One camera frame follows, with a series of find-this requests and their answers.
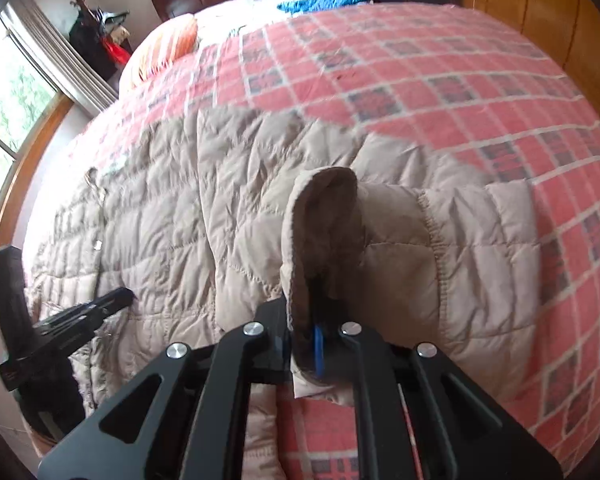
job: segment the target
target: silver screw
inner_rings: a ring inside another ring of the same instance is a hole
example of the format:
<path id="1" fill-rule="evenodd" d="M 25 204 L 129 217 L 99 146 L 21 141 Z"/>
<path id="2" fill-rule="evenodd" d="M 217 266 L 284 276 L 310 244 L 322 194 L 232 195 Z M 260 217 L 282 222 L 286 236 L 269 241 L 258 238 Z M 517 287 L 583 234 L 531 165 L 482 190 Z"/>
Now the silver screw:
<path id="1" fill-rule="evenodd" d="M 355 321 L 347 321 L 343 326 L 340 327 L 344 335 L 358 335 L 362 332 L 362 327 Z"/>
<path id="2" fill-rule="evenodd" d="M 418 345 L 418 355 L 420 357 L 433 357 L 438 353 L 438 349 L 433 343 L 420 343 Z"/>
<path id="3" fill-rule="evenodd" d="M 242 329 L 245 335 L 260 335 L 264 332 L 264 326 L 257 321 L 247 323 Z"/>
<path id="4" fill-rule="evenodd" d="M 187 345 L 184 343 L 172 343 L 167 347 L 167 357 L 171 359 L 180 359 L 187 353 Z"/>

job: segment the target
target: striped pillow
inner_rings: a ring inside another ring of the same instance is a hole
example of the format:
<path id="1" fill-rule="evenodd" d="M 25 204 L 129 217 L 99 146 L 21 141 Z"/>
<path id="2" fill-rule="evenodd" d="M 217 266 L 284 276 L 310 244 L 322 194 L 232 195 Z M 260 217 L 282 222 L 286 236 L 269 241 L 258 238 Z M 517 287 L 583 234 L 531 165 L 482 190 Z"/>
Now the striped pillow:
<path id="1" fill-rule="evenodd" d="M 198 22 L 193 14 L 183 14 L 164 22 L 136 48 L 120 76 L 120 95 L 140 86 L 170 67 L 174 61 L 193 52 Z"/>

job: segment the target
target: window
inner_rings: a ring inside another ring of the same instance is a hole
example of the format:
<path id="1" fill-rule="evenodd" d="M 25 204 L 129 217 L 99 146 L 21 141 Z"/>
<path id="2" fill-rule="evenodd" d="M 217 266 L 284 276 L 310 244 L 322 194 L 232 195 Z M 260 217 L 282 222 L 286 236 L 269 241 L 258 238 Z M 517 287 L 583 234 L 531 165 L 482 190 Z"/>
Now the window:
<path id="1" fill-rule="evenodd" d="M 0 192 L 56 91 L 0 20 Z"/>

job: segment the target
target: red checkered bedspread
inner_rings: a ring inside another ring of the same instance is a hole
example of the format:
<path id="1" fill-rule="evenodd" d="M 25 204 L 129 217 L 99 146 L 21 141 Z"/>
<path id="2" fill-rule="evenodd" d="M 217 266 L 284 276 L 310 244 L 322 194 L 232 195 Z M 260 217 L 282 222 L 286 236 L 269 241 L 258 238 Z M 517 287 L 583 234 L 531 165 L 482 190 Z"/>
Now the red checkered bedspread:
<path id="1" fill-rule="evenodd" d="M 571 470 L 600 434 L 600 120 L 560 68 L 471 10 L 320 12 L 182 59 L 96 118 L 74 162 L 115 163 L 142 126 L 218 104 L 363 124 L 533 183 L 544 313 L 506 408 Z M 286 390 L 278 400 L 290 479 L 357 477 L 352 410 Z"/>

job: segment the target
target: beige down jacket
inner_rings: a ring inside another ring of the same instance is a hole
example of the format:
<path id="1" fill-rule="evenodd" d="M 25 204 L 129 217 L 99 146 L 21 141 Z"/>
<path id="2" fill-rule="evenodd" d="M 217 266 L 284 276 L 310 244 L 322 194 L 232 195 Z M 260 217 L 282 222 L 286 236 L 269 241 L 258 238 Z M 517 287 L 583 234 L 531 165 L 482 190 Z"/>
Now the beige down jacket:
<path id="1" fill-rule="evenodd" d="M 33 316 L 96 284 L 138 297 L 74 355 L 89 410 L 170 342 L 216 342 L 282 292 L 301 348 L 316 275 L 352 320 L 396 344 L 433 341 L 497 397 L 523 378 L 539 307 L 525 182 L 401 139 L 221 107 L 154 124 L 121 168 L 77 188 L 35 257 Z M 296 394 L 318 390 L 298 377 Z M 245 478 L 284 476 L 275 416 L 274 388 L 254 387 Z"/>

